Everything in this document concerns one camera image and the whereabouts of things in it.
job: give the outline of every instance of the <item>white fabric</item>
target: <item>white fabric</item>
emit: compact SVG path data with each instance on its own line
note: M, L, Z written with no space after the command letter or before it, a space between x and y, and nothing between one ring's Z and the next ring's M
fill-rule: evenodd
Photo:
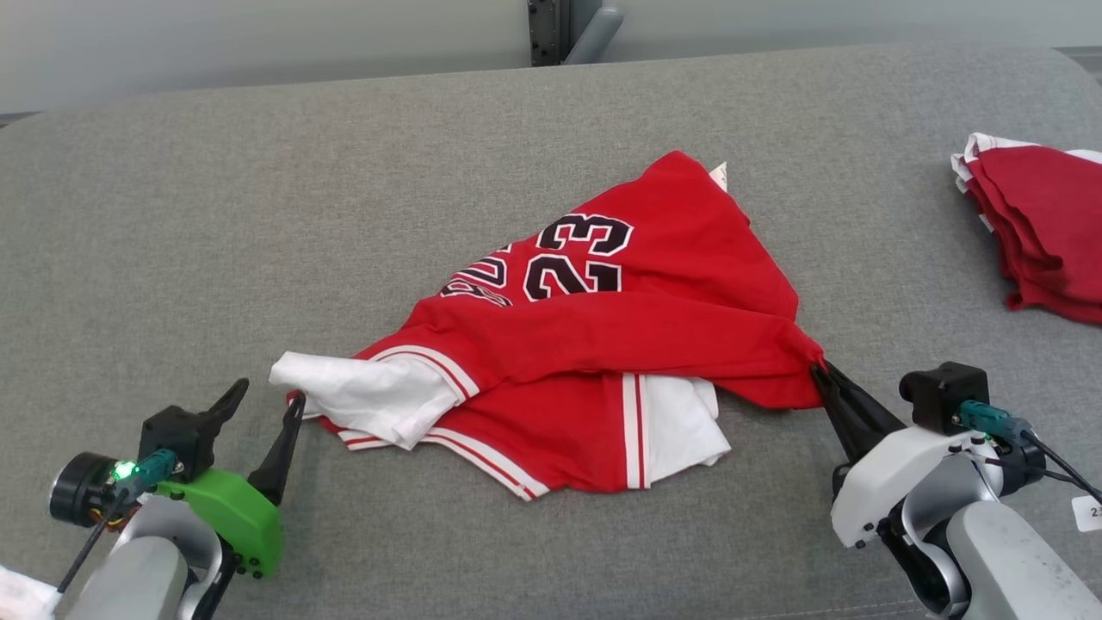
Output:
M641 376L646 477L644 488L731 452L715 424L715 388L703 380Z
M0 618L53 620L62 596L57 589L0 566Z
M305 416L324 415L337 426L409 450L462 401L445 378L408 357L368 362L287 352L268 381L301 390L306 395Z

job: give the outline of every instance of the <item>connector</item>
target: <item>connector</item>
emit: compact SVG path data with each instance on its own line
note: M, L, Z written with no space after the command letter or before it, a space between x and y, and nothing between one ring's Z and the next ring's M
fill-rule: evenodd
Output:
M1009 412L979 401L961 403L960 412L957 415L960 417L960 422L953 421L954 424L998 437L1014 446L1026 446L1027 442L1022 437L1022 434L1033 429L1033 425L1024 418L1016 418Z
M112 476L116 477L116 494L122 489L129 491L128 498L137 500L150 487L164 482L176 469L176 455L164 448L145 457L138 465L119 464Z

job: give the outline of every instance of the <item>white stripe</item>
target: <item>white stripe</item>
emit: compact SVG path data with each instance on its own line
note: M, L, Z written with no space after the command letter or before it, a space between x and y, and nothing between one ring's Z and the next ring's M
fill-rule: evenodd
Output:
M375 437L375 436L369 433L361 433L359 431L348 429L348 431L338 431L337 437L339 437L342 442L354 442L356 439L365 439L367 437ZM392 446L392 444L390 444L389 442L385 439L379 439L377 437L375 442L360 442L356 444L356 446L360 445L371 445L372 448L375 446Z
M636 406L639 407L639 424L642 426L639 429L639 452L642 453L642 471L639 472L639 482L641 489L650 489L650 439L648 438L648 433L650 432L650 421L647 418L651 415L650 410L652 409L652 403L650 399L647 398L648 380L647 376L638 376L636 381L639 382L639 402Z
M441 437L429 437L429 435L439 435ZM449 431L446 428L440 428L440 427L433 427L432 429L430 429L429 435L426 435L423 439L421 439L421 442L430 442L452 448L461 456L466 458L468 461L478 466L479 469L482 469L486 474L489 474L506 487L512 489L518 496L525 498L526 500L531 498L528 496L528 493L525 493L523 488L527 488L537 498L550 491L550 489L548 489L545 485L532 478L531 475L525 471L517 464L509 460L508 457L506 457L501 453L498 453L494 448L490 448L486 444L483 444L482 442L475 439L474 437L469 437L461 433L455 433L454 431ZM441 439L451 440L451 443L441 442ZM466 446L466 448L474 454L473 455L464 454L467 453L468 450L464 450L463 446L460 446L454 443L458 443L462 444L463 446ZM509 476L512 477L514 480L519 482L521 487L517 488L514 483L509 482L507 478L501 476L500 472L486 465L478 457L483 457L487 461L500 468L501 471L508 474Z
M639 405L635 402L636 377L624 374L624 454L627 488L639 488Z
M1068 151L1068 154L1078 156L1079 159L1085 159L1087 161L1093 161L1094 163L1102 163L1102 153L1098 151L1076 149L1073 151Z
M348 448L353 453L367 450L368 448L386 448L387 446L392 446L392 444L387 444L382 439L376 442L360 442L358 444L345 444L345 448Z
M421 362L424 362L424 358L429 358L430 360L439 365L442 369L447 369L447 371L450 371L452 376L455 377L455 381L458 381L460 385L462 385L464 390L460 390L460 387L455 384L455 381L453 381L452 378L449 377L446 372L442 372L440 374L444 379L444 381L447 382L447 384L452 388L452 390L455 391L455 393L460 396L461 400L465 399L463 396L464 391L466 391L467 398L474 398L475 394L478 394L478 385L475 384L474 380L471 379L471 376L468 376L462 368L460 368L460 366L456 365L454 360L452 360L447 356L444 356L440 351L435 351L426 347L418 347L414 345L391 347L390 349L387 349L386 351L376 355L368 361L378 362L382 358L388 358L390 356L396 356L400 353L413 353L414 356L412 356L411 358L414 360L420 360Z

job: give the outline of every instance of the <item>jersey lettering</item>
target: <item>jersey lettering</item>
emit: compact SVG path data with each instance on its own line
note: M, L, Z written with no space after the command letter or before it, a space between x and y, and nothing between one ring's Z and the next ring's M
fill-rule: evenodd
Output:
M482 260L471 264L466 269L461 269L460 273L468 275L496 287L504 287L508 279L508 265L505 260L487 255Z
M446 284L444 284L444 287L440 289L441 296L452 296L455 294L468 294L477 298L485 298L486 301L500 305L501 307L512 305L509 297L504 294L498 294L486 286L472 283L466 280L461 280L460 278L452 278Z
M588 260L585 262L585 276L582 279L565 255L541 253L528 261L525 293L529 301L547 298L555 292L549 283L552 280L566 294L620 290L620 268L617 264Z
M592 241L590 253L612 255L627 247L633 227L625 221L604 215L571 213L560 217L540 232L537 247L562 249L566 241Z
M570 213L544 228L536 238L536 247L561 250L569 241L580 241L588 243L590 254L607 257L627 247L633 230L630 224L614 217ZM503 307L512 305L507 296L486 286L504 289L508 284L508 255L503 254L510 253L514 244L508 243L461 269L444 284L440 294L466 294ZM529 301L539 301L554 294L619 291L623 269L618 264L597 260L577 260L575 264L568 255L540 253L528 261L523 278L525 294Z

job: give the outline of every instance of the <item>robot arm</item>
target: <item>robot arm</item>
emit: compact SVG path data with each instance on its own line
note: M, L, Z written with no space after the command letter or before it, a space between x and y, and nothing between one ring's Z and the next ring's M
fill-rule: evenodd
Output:
M260 579L276 572L283 553L277 507L304 399L291 402L279 438L246 480L210 466L214 439L247 390L239 380L206 413L169 407L145 421L137 464L84 453L62 470L51 516L95 530L58 598L99 534L121 530L69 619L206 620L235 574Z
M987 404L983 371L950 362L904 378L914 427L832 366L812 374L850 459L834 471L831 509L845 546L884 542L931 617L1102 618L1102 602L998 500L1065 477L1045 470L1028 423Z

